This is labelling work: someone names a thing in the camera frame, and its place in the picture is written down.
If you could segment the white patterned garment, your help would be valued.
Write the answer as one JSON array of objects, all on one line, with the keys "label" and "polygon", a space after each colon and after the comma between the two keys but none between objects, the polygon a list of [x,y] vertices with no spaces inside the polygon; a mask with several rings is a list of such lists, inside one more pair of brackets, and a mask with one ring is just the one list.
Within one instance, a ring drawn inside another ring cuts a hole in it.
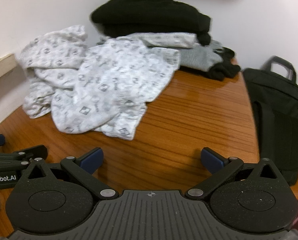
[{"label": "white patterned garment", "polygon": [[141,40],[146,47],[190,49],[198,43],[191,33],[133,33],[126,37]]},{"label": "white patterned garment", "polygon": [[148,48],[131,37],[88,47],[82,25],[41,35],[18,62],[30,83],[23,110],[34,119],[51,114],[68,134],[102,132],[132,140],[137,126],[180,64],[175,49]]}]

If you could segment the beige window sill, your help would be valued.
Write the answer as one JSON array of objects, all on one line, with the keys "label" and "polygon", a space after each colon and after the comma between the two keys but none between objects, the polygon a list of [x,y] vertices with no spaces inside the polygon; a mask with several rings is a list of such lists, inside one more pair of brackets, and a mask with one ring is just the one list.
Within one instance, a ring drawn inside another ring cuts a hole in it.
[{"label": "beige window sill", "polygon": [[0,78],[17,67],[14,54],[8,54],[0,59]]}]

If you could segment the black bag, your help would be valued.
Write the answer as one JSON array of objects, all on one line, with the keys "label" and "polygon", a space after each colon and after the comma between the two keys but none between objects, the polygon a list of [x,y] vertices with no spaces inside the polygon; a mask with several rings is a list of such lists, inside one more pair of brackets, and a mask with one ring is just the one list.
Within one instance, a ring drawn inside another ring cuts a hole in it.
[{"label": "black bag", "polygon": [[252,104],[259,154],[274,162],[290,186],[298,180],[298,85],[293,65],[272,56],[243,71]]}]

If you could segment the black bottom folded garment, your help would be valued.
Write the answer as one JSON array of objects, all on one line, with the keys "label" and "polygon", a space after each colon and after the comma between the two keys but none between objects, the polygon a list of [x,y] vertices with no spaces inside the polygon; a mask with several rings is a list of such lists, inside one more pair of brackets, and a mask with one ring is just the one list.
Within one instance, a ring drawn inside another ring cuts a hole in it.
[{"label": "black bottom folded garment", "polygon": [[180,70],[217,81],[223,81],[225,78],[234,78],[241,71],[240,66],[232,62],[235,57],[235,52],[229,48],[223,47],[223,51],[220,55],[223,58],[223,63],[216,64],[208,72],[184,66],[180,66]]}]

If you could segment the grey folded garment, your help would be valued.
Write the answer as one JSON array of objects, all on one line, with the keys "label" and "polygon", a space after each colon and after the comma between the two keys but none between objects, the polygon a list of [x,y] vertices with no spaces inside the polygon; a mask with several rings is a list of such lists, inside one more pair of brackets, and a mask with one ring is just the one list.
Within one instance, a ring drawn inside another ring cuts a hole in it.
[{"label": "grey folded garment", "polygon": [[217,41],[202,46],[195,40],[177,40],[163,42],[162,47],[179,51],[179,66],[208,72],[216,64],[223,63],[220,55],[223,47]]}]

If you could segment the folded white patterned garment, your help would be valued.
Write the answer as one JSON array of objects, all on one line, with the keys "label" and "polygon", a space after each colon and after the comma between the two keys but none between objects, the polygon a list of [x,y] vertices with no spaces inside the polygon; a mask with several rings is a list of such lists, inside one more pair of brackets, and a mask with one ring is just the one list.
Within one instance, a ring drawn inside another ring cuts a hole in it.
[{"label": "folded white patterned garment", "polygon": [[126,37],[141,40],[146,47],[190,49],[198,43],[191,33],[133,33]]}]

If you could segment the black folded sweater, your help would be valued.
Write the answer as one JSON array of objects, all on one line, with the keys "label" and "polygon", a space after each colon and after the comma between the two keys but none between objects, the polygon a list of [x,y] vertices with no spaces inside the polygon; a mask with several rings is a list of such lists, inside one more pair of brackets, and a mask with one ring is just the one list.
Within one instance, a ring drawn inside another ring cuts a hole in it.
[{"label": "black folded sweater", "polygon": [[90,19],[107,36],[133,33],[190,33],[206,46],[211,18],[195,7],[174,0],[110,0],[95,9]]}]

